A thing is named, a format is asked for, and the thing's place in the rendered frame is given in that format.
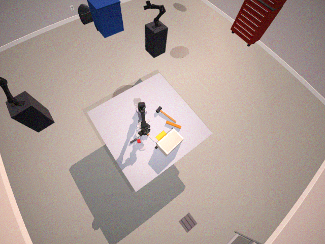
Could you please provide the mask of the beige rectangular box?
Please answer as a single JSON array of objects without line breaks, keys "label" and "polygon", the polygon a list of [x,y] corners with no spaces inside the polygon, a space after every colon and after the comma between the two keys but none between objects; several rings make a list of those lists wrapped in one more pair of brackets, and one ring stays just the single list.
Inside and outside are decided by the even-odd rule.
[{"label": "beige rectangular box", "polygon": [[159,142],[155,149],[158,148],[165,156],[168,156],[184,140],[175,129],[172,129],[168,134],[162,131],[156,136],[156,139]]}]

